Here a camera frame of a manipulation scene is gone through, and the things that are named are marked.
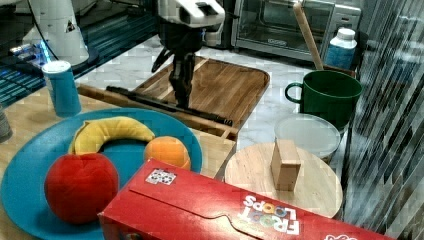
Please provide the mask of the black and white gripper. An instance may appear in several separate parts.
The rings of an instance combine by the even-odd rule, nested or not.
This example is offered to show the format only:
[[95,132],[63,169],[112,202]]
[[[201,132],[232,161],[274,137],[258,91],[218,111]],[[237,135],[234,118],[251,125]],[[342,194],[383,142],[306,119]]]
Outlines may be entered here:
[[169,81],[179,108],[189,107],[195,54],[203,45],[204,29],[221,24],[225,10],[216,0],[156,0],[159,38],[175,55]]

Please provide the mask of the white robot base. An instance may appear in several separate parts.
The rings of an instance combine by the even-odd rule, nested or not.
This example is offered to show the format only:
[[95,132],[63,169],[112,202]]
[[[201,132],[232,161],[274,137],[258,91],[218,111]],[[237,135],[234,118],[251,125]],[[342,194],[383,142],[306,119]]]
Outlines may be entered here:
[[98,51],[89,47],[78,26],[72,0],[26,0],[33,27],[9,54],[48,73],[94,64]]

